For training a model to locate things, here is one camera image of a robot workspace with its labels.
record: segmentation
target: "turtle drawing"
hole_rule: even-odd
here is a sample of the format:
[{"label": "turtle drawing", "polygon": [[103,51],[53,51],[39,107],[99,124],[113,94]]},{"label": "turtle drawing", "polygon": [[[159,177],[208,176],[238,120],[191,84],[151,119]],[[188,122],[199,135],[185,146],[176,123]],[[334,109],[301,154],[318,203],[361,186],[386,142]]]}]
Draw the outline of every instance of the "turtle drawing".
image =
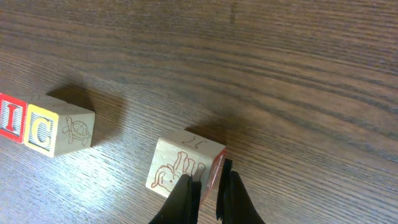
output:
[{"label": "turtle drawing", "polygon": [[62,133],[69,134],[69,144],[73,143],[74,139],[83,141],[81,144],[86,145],[91,135],[88,132],[87,125],[81,121],[72,121],[70,116],[67,116],[68,125],[62,129]]}]

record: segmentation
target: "block face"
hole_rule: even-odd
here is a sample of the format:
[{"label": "block face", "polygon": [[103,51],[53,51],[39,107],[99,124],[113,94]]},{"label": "block face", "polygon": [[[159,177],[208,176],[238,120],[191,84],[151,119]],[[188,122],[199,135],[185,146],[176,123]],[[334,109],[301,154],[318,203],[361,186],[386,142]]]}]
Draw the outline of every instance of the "block face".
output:
[{"label": "block face", "polygon": [[168,134],[158,140],[146,187],[168,197],[181,175],[188,174],[202,182],[204,199],[213,186],[224,148],[188,131]]},{"label": "block face", "polygon": [[95,113],[83,108],[79,109],[74,105],[70,105],[67,111],[69,111],[69,114],[59,116],[55,156],[88,149],[91,146]]},{"label": "block face", "polygon": [[53,156],[58,129],[58,114],[29,105],[26,115],[24,144],[47,156]]},{"label": "block face", "polygon": [[208,156],[212,160],[225,148],[225,146],[220,143],[203,138],[186,130],[170,133],[165,138],[174,142],[176,146],[182,149]]},{"label": "block face", "polygon": [[0,135],[23,142],[27,103],[0,93]]}]

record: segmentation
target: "animal drawing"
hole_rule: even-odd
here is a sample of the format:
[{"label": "animal drawing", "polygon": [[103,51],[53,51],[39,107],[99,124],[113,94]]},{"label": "animal drawing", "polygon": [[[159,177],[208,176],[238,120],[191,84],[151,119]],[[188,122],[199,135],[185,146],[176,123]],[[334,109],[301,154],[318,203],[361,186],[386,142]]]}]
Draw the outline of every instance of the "animal drawing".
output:
[{"label": "animal drawing", "polygon": [[74,139],[81,140],[82,145],[86,145],[91,135],[88,132],[87,125],[81,121],[72,121],[70,116],[67,116],[67,126],[62,129],[62,133],[69,134],[69,144],[73,143]]},{"label": "animal drawing", "polygon": [[168,192],[171,192],[182,174],[193,176],[194,181],[200,180],[206,170],[206,165],[199,162],[195,167],[195,164],[196,162],[193,159],[188,158],[188,154],[186,152],[179,152],[174,165],[162,165],[156,171],[155,180],[151,187],[155,188],[159,186],[163,187]]}]

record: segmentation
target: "alphabet block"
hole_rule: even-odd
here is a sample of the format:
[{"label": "alphabet block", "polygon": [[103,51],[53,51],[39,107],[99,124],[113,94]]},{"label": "alphabet block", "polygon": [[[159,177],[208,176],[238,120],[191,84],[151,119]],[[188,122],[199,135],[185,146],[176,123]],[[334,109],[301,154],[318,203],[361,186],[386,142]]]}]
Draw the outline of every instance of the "alphabet block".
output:
[{"label": "alphabet block", "polygon": [[182,174],[202,183],[201,201],[213,187],[225,146],[188,131],[159,138],[146,187],[168,197]]},{"label": "alphabet block", "polygon": [[95,113],[68,103],[29,105],[24,144],[49,157],[91,146]]},{"label": "alphabet block", "polygon": [[0,92],[0,135],[16,143],[22,143],[27,107],[31,103],[66,103],[51,96],[33,94],[31,91],[19,93],[17,89],[0,89],[12,95]]}]

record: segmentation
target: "wooden table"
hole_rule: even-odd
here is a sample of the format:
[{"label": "wooden table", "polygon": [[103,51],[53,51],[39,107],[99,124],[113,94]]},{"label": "wooden table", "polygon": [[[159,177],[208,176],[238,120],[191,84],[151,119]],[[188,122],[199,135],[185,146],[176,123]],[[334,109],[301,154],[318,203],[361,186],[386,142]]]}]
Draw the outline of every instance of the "wooden table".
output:
[{"label": "wooden table", "polygon": [[149,222],[157,139],[185,128],[266,223],[397,223],[397,53],[395,0],[0,1],[0,78],[97,115],[54,159],[0,138],[0,223]]}]

